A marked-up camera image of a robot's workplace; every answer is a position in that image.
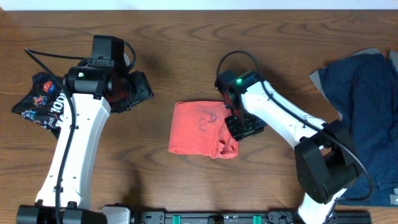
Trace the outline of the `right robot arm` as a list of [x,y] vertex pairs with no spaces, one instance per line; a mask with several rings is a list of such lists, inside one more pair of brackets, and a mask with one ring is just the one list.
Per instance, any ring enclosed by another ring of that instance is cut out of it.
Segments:
[[231,116],[225,119],[240,141],[271,127],[293,149],[298,181],[305,191],[295,215],[268,214],[269,223],[362,223],[358,214],[337,213],[335,206],[363,173],[353,139],[344,125],[313,117],[278,94],[258,73],[217,75],[215,87]]

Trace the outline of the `red soccer t-shirt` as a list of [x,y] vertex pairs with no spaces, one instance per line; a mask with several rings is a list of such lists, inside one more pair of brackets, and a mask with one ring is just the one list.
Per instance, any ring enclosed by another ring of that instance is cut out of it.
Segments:
[[233,159],[239,154],[225,119],[231,115],[222,101],[178,101],[170,129],[168,151],[181,155],[202,155],[212,159]]

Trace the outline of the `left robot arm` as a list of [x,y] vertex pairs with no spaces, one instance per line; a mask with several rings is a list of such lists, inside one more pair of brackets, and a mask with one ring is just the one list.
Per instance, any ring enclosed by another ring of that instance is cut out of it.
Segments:
[[63,97],[63,118],[46,180],[33,205],[21,205],[18,223],[138,223],[139,215],[115,203],[91,208],[91,180],[104,125],[113,113],[123,113],[153,97],[130,44],[111,35],[96,35],[90,57],[63,76],[50,75],[52,86],[35,95],[42,107],[56,88]]

